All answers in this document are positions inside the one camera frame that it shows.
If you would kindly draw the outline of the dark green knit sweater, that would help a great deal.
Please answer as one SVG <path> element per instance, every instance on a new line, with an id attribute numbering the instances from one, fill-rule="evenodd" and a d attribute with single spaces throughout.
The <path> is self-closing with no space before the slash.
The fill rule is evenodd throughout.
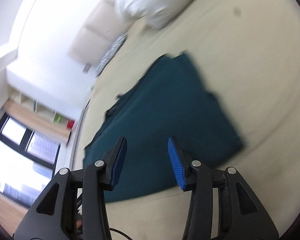
<path id="1" fill-rule="evenodd" d="M 101 128 L 85 147 L 83 165 L 101 159 L 119 137 L 127 139 L 127 154 L 118 185 L 104 194 L 108 203 L 175 187 L 170 137 L 209 167 L 221 165 L 243 148 L 243 140 L 186 54 L 159 57 L 106 111 Z"/>

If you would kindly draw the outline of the red box on shelf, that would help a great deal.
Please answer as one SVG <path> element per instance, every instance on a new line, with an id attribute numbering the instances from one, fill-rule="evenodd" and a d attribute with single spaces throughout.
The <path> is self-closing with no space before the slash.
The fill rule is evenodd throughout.
<path id="1" fill-rule="evenodd" d="M 68 120 L 67 124 L 66 124 L 66 129 L 68 130 L 72 130 L 75 124 L 75 120 Z"/>

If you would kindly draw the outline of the white shelf unit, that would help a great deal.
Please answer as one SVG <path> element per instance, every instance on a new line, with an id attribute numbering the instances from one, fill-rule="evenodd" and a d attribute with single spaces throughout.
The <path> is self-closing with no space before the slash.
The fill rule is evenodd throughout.
<path id="1" fill-rule="evenodd" d="M 15 90 L 14 88 L 10 89 L 10 97 L 9 99 L 19 105 L 20 107 L 23 107 L 28 112 L 31 112 L 32 114 L 37 115 L 38 117 L 52 123 L 55 125 L 60 126 L 61 128 L 66 129 L 66 124 L 68 120 L 72 120 L 55 109 L 51 109 L 50 107 L 47 107 L 46 105 L 40 103 L 38 100 L 33 99 L 25 94 L 23 94 L 21 91 Z M 61 121 L 59 123 L 54 123 L 55 115 L 60 115 Z"/>

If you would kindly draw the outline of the zebra print pillow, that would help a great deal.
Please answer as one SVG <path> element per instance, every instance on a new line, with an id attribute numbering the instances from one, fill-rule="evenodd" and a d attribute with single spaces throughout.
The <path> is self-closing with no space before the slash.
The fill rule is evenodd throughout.
<path id="1" fill-rule="evenodd" d="M 99 64 L 96 67 L 95 77 L 98 77 L 103 72 L 104 68 L 108 65 L 108 63 L 113 59 L 113 57 L 117 54 L 120 48 L 124 45 L 127 40 L 128 34 L 122 34 L 119 36 L 116 41 L 111 45 L 108 49 L 104 57 L 101 59 Z"/>

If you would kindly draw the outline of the beige bed sheet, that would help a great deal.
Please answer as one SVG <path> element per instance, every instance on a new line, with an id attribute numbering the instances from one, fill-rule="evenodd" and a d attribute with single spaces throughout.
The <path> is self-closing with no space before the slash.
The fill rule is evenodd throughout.
<path id="1" fill-rule="evenodd" d="M 245 140 L 225 167 L 238 169 L 289 238 L 300 224 L 300 0 L 194 0 L 160 31 L 135 22 L 96 79 L 73 169 L 117 96 L 159 56 L 183 51 Z"/>

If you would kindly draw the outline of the cream padded headboard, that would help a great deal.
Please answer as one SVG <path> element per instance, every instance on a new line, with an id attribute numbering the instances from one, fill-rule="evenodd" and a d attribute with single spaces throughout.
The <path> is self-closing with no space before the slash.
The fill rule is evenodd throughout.
<path id="1" fill-rule="evenodd" d="M 101 0 L 73 40 L 68 54 L 83 64 L 97 65 L 119 36 L 132 22 L 115 12 L 116 0 Z"/>

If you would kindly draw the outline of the window with black frame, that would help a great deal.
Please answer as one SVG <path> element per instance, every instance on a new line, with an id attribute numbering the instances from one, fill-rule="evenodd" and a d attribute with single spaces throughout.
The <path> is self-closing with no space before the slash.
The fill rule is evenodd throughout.
<path id="1" fill-rule="evenodd" d="M 29 208 L 53 178 L 60 149 L 60 143 L 3 114 L 0 193 Z"/>

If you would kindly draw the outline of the wall switch plate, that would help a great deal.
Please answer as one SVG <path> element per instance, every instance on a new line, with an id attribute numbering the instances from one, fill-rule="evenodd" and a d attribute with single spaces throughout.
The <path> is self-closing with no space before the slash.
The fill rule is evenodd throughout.
<path id="1" fill-rule="evenodd" d="M 82 70 L 82 72 L 83 73 L 88 73 L 89 72 L 89 70 L 90 70 L 90 68 L 91 68 L 91 64 L 86 64 L 85 65 L 85 67 L 83 68 L 83 70 Z"/>

